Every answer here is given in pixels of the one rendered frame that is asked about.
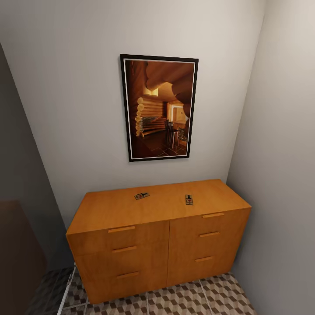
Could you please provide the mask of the mousetrap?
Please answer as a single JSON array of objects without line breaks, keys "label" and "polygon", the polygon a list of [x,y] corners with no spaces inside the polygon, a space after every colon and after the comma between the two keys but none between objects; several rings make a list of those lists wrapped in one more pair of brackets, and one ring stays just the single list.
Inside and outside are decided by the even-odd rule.
[{"label": "mousetrap", "polygon": [[185,195],[186,205],[193,205],[192,195]]},{"label": "mousetrap", "polygon": [[144,193],[135,195],[135,198],[136,198],[136,200],[140,200],[140,199],[147,197],[147,196],[150,196],[150,194],[148,192],[144,192]]}]

